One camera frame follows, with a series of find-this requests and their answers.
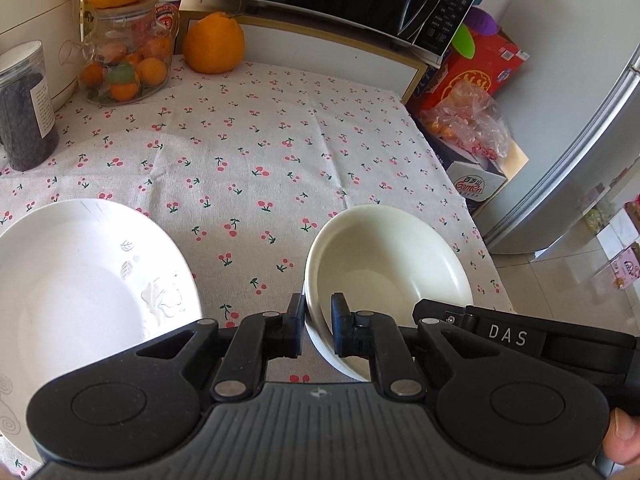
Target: purple object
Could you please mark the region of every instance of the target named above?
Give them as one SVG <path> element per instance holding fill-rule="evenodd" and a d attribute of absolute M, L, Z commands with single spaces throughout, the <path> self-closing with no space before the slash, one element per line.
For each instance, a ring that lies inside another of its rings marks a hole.
<path fill-rule="evenodd" d="M 482 36 L 497 34 L 500 27 L 488 12 L 480 7 L 471 7 L 465 17 L 465 25 Z"/>

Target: jar lid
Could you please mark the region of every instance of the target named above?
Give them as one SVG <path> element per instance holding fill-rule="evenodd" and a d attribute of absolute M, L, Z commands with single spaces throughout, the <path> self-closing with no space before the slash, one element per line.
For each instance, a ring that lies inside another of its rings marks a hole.
<path fill-rule="evenodd" d="M 44 54 L 42 42 L 28 41 L 0 54 L 0 86 L 11 83 L 38 64 Z"/>
<path fill-rule="evenodd" d="M 158 0 L 138 0 L 134 4 L 124 7 L 111 7 L 109 9 L 95 9 L 94 16 L 99 20 L 114 20 L 133 18 L 145 12 L 149 12 L 158 3 Z"/>

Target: white plate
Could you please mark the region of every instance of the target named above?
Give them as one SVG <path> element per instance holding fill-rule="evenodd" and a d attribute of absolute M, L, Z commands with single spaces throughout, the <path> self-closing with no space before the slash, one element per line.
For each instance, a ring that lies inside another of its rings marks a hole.
<path fill-rule="evenodd" d="M 369 381 L 369 362 L 334 354 L 331 295 L 343 292 L 352 312 L 373 310 L 398 325 L 415 326 L 414 306 L 423 298 L 465 306 L 471 287 L 457 256 L 433 228 L 383 205 L 361 205 L 333 217 L 320 230 L 306 260 L 306 329 L 336 369 Z"/>
<path fill-rule="evenodd" d="M 171 238 L 122 204 L 37 209 L 0 255 L 0 432 L 38 462 L 25 414 L 43 384 L 202 317 Z"/>

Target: green object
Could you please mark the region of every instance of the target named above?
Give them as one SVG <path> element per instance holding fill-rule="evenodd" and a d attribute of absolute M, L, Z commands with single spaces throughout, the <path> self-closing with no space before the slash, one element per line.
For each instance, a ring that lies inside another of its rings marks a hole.
<path fill-rule="evenodd" d="M 466 57 L 467 59 L 473 59 L 476 54 L 476 42 L 474 38 L 471 36 L 471 32 L 469 32 L 468 27 L 462 23 L 456 33 L 453 35 L 453 39 L 451 40 L 451 46 L 460 54 L 462 57 Z"/>
<path fill-rule="evenodd" d="M 133 65 L 123 61 L 118 66 L 111 68 L 107 74 L 107 83 L 110 85 L 124 85 L 136 80 L 136 70 Z"/>

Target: tablecloth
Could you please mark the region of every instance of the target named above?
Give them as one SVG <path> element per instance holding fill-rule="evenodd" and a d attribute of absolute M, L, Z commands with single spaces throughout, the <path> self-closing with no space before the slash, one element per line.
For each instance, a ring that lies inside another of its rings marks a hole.
<path fill-rule="evenodd" d="M 100 107 L 76 93 L 56 124 L 60 145 L 40 167 L 21 173 L 0 158 L 0 234 L 59 200 L 126 204 L 175 241 L 222 326 L 285 310 L 318 231 L 357 204 L 427 222 L 459 257 L 475 304 L 512 311 L 464 199 L 392 92 L 251 62 L 207 76 L 176 56 L 155 95 Z M 269 378 L 346 380 L 308 338 Z M 0 461 L 25 477 L 37 466 L 4 438 Z"/>

